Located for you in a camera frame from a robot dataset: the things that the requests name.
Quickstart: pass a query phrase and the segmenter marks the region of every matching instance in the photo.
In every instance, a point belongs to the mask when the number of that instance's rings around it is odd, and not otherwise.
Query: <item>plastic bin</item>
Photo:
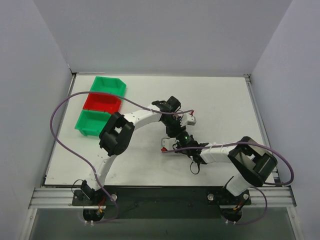
[[[110,116],[107,112],[82,110],[75,129],[84,136],[99,136]]]
[[[119,110],[120,105],[121,100],[116,96],[99,93],[89,93],[83,105],[83,109],[113,114]]]
[[[116,94],[123,97],[126,91],[126,84],[119,78],[96,76],[90,91]]]

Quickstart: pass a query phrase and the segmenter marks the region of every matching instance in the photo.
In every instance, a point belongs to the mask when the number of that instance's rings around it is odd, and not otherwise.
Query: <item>gray wall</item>
[[[293,166],[307,240],[320,239],[320,1],[293,0],[252,74],[273,148]],[[289,173],[281,168],[282,179]]]
[[[32,0],[0,7],[0,239],[17,239],[53,145],[49,120],[71,72]]]
[[[73,72],[253,71],[292,0],[34,0]]]

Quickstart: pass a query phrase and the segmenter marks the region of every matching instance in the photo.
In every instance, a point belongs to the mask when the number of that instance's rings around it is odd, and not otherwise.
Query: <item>green plastic container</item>
[[[75,129],[84,136],[99,136],[110,116],[107,112],[82,110]]]
[[[126,91],[126,84],[119,78],[96,76],[90,91],[116,94],[123,97]]]

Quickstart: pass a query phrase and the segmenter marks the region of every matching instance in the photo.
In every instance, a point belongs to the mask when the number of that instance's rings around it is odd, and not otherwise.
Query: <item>white table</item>
[[[95,75],[77,75],[72,93],[88,91]],[[155,100],[175,96],[182,110],[194,109],[195,126],[187,126],[199,143],[230,143],[250,136],[262,144],[262,136],[251,102],[246,81],[242,77],[185,77],[185,76],[115,76],[126,83],[125,97],[143,106]],[[83,136],[75,129],[87,99],[79,95],[70,99],[62,120],[59,139],[92,164],[102,161],[107,152],[99,147],[99,138]],[[120,112],[138,110],[122,102]],[[161,138],[166,128],[161,122],[149,124],[134,132],[128,149],[118,156],[106,178],[106,185],[129,186],[222,186],[237,173],[231,163],[201,165],[193,175],[191,160],[182,154],[161,153]],[[85,179],[91,169],[81,159],[54,146],[46,173],[45,184],[72,185]],[[267,180],[274,182],[272,176]]]

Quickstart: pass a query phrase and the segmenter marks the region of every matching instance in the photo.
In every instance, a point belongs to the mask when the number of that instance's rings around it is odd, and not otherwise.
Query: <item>red plastic container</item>
[[[121,100],[116,96],[100,93],[89,93],[83,105],[83,109],[113,114],[119,110],[120,105]]]

